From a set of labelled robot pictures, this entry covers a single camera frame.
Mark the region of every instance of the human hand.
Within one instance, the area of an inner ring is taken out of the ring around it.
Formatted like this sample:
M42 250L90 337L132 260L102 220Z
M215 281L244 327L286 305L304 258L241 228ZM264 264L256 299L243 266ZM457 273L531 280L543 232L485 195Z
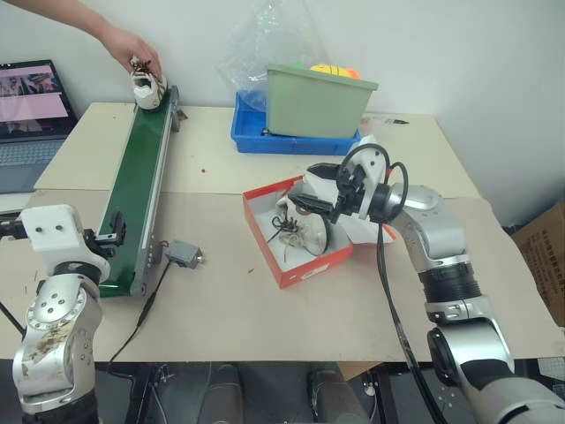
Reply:
M136 56L142 62L149 62L147 66L149 71L159 80L162 80L159 55L137 35L108 24L102 31L100 41L126 71L133 71L130 60Z

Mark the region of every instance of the green conveyor belt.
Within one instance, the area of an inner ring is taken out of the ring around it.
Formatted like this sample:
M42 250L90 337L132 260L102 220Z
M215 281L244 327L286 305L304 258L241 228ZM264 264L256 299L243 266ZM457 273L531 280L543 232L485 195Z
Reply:
M137 108L135 113L122 163L99 230L99 234L114 232L110 227L113 216L117 210L123 214L127 230L125 241L116 249L116 255L109 258L111 272L108 280L100 284L102 297L131 294L163 133L170 130L165 128L168 111L169 99L165 98L157 111Z

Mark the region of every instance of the table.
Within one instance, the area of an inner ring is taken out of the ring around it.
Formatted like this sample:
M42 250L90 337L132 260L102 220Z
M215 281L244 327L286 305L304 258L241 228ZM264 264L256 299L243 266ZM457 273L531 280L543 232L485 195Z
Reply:
M281 291L244 219L242 191L297 175L309 163L339 158L240 155L229 136L231 109L185 111L189 120L169 145L156 233L201 246L207 261L195 270L171 268L151 316L119 359L403 361L373 247L359 246L339 267ZM128 104L93 104L38 181L29 206L67 202L79 209L86 227L97 228L131 116ZM411 123L390 126L380 142L393 160L407 164L411 183L466 197L448 201L448 209L467 230L476 277L493 302L510 350L517 358L565 354L565 340L520 253L434 119L398 117ZM402 243L387 246L387 261L412 348L417 359L429 360L426 332L432 325ZM0 285L0 299L23 316L42 266L25 240L3 240L0 269L10 282ZM108 360L124 342L140 308L133 299L102 300L97 360ZM0 331L0 358L11 358L18 334L6 320L0 320Z
M0 194L0 214L19 212L31 199L31 193Z

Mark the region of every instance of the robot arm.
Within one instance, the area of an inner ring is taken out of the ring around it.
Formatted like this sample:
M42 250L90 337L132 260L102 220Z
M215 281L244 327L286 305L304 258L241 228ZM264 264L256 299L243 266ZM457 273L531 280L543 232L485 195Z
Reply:
M67 205L26 209L2 235L30 238L48 277L26 312L26 334L12 366L25 423L98 424L93 339L102 311L98 284L109 275L106 258L125 235L83 231Z
M565 402L513 373L488 298L473 277L463 227L434 190L410 185L405 193L403 185L380 183L389 160L373 143L373 136L361 140L341 165L320 163L309 169L335 179L335 205L305 195L293 195L292 201L332 222L340 214L358 213L360 219L387 222L401 233L424 285L428 319L436 324L427 335L435 372L443 383L462 390L479 424L565 422Z
M390 190L387 208L398 202ZM458 386L478 423L565 422L565 402L514 372L514 361L488 297L473 277L463 228L434 190L410 187L391 225L403 236L424 285L426 313L436 327L427 341L438 378Z

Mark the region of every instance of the white wall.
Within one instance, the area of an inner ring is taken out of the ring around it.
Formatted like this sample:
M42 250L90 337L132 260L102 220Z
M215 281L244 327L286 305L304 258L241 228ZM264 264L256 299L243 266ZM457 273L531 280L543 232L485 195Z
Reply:
M87 3L160 52L184 103L233 103L215 64L233 26L262 0ZM370 109L434 114L503 224L527 220L565 194L565 2L309 6L332 60L380 83ZM125 72L72 28L0 3L0 40L0 61L53 59L80 113L93 101L132 100Z

